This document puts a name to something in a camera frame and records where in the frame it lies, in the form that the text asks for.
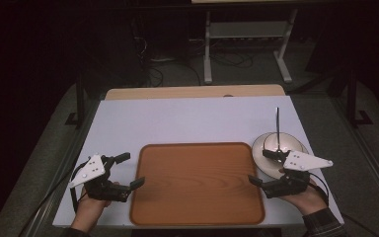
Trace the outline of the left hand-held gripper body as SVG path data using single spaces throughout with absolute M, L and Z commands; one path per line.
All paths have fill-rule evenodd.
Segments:
M 74 191 L 83 185 L 90 198 L 126 202 L 131 193 L 129 186 L 109 180 L 115 156 L 95 154 L 80 164 L 73 172 L 68 187 Z

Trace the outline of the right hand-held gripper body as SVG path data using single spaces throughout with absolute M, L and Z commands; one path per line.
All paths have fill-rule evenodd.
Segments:
M 291 150 L 282 164 L 283 176 L 276 181 L 263 183 L 262 189 L 268 198 L 297 195 L 306 191 L 310 170 L 332 167 L 331 160 Z

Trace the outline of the white bowl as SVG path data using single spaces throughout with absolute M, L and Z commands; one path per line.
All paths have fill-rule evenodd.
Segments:
M 297 138 L 288 133 L 272 133 L 265 138 L 263 149 L 282 152 L 303 151 L 303 145 Z

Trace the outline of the black chopstick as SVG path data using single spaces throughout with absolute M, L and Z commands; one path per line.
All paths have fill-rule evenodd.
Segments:
M 280 152 L 280 125 L 279 125 L 279 107 L 275 109 L 275 127 L 276 127 L 276 144 L 277 152 Z

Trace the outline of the person's left hand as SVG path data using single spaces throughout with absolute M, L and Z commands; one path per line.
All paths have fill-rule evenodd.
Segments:
M 85 188 L 82 189 L 75 217 L 70 225 L 71 229 L 89 234 L 97 225 L 104 210 L 111 205 L 110 200 L 99 200 L 88 196 Z

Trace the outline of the person's right hand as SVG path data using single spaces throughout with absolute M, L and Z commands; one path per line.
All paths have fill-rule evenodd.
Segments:
M 305 192 L 281 197 L 281 199 L 293 204 L 300 213 L 305 216 L 328 207 L 322 195 L 315 189 L 316 183 L 309 180 L 309 185 Z

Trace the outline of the white plate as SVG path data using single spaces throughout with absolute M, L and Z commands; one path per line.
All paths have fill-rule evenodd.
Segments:
M 268 176 L 272 178 L 279 179 L 282 176 L 282 173 L 279 172 L 279 170 L 282 168 L 282 164 L 272 161 L 271 159 L 265 158 L 263 155 L 263 150 L 264 150 L 263 145 L 264 145 L 265 138 L 268 135 L 271 135 L 272 133 L 275 133 L 275 132 L 265 133 L 259 136 L 255 140 L 255 142 L 252 145 L 252 154 L 253 154 L 253 158 L 256 165 L 262 172 L 264 172 L 265 174 L 267 174 Z M 303 145 L 303 151 L 300 151 L 300 152 L 308 154 L 308 150 L 304 145 Z

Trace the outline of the brown wooden tray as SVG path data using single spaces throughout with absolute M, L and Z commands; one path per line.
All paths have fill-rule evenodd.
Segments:
M 140 226 L 257 225 L 263 197 L 243 142 L 150 144 L 139 155 L 145 183 L 132 198 L 130 220 Z

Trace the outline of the black metal stand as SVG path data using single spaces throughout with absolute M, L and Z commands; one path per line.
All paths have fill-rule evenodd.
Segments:
M 76 77 L 75 83 L 76 89 L 76 112 L 70 113 L 65 124 L 66 125 L 75 125 L 77 128 L 80 128 L 85 119 L 85 90 L 83 86 L 83 77 L 79 74 Z
M 352 69 L 349 70 L 347 79 L 346 118 L 348 122 L 354 128 L 357 128 L 359 125 L 372 124 L 372 120 L 366 111 L 358 111 L 356 109 L 357 78 Z

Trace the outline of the white metal stand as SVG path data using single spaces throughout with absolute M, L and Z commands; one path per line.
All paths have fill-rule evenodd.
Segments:
M 203 77 L 204 83 L 212 83 L 210 41 L 224 39 L 282 39 L 279 50 L 273 52 L 275 62 L 284 83 L 291 83 L 292 78 L 284 61 L 286 51 L 298 10 L 293 9 L 286 21 L 263 21 L 263 22 L 212 22 L 210 13 L 206 13 L 204 32 L 204 57 L 203 57 Z

